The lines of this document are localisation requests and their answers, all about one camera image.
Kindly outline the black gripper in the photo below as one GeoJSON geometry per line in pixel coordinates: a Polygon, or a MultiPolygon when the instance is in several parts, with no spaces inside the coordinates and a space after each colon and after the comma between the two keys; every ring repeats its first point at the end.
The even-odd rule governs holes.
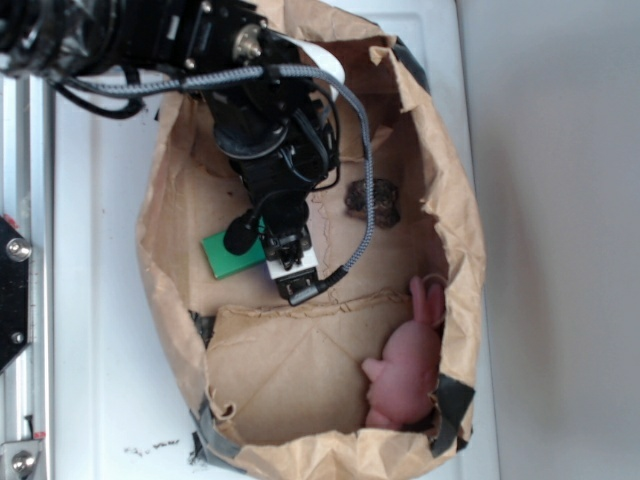
{"type": "Polygon", "coordinates": [[[301,262],[311,248],[309,207],[303,193],[271,192],[251,210],[249,226],[256,232],[267,260],[301,262]]]}

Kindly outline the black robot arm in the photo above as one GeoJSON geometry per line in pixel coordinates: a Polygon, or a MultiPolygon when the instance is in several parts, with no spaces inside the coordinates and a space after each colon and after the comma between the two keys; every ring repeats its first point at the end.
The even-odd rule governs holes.
{"type": "Polygon", "coordinates": [[[250,209],[228,227],[236,255],[260,241],[300,264],[312,243],[308,195],[338,166],[334,101],[298,47],[245,1],[5,1],[1,71],[35,75],[78,105],[121,99],[118,118],[169,91],[201,95],[250,209]]]}

